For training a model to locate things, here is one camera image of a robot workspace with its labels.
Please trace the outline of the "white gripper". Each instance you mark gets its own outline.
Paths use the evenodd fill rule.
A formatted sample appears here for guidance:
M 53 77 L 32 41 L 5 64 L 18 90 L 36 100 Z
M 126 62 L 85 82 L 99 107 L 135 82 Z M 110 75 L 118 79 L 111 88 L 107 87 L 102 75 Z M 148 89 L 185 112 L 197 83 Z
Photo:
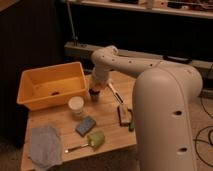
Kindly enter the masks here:
M 101 87 L 104 89 L 109 80 L 109 70 L 102 67 L 94 67 L 89 81 L 89 88 Z

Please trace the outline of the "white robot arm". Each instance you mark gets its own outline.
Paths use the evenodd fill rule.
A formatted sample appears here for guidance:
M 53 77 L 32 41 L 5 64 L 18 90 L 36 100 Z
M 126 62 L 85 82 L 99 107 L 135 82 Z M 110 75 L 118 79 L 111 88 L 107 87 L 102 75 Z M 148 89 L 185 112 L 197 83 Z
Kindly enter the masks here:
M 97 92 L 116 70 L 135 79 L 132 93 L 141 171 L 197 171 L 188 103 L 199 96 L 199 71 L 187 64 L 123 57 L 114 46 L 95 50 L 90 88 Z

